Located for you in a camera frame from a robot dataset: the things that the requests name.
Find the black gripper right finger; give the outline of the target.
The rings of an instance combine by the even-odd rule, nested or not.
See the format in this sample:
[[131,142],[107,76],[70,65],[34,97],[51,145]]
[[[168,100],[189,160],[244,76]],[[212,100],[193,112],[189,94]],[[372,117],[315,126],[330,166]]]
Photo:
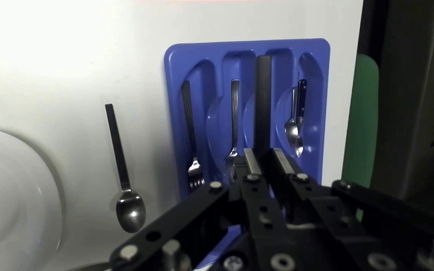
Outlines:
[[271,178],[275,186],[284,187],[310,181],[309,175],[301,172],[280,148],[272,148],[271,154],[274,159]]

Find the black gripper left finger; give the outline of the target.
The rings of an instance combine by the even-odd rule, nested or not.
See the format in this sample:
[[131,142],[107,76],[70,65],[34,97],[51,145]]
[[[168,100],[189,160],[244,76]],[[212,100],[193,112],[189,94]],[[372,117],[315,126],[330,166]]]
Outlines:
[[242,156],[236,162],[236,183],[242,184],[259,184],[262,180],[262,171],[257,159],[250,148],[245,148]]

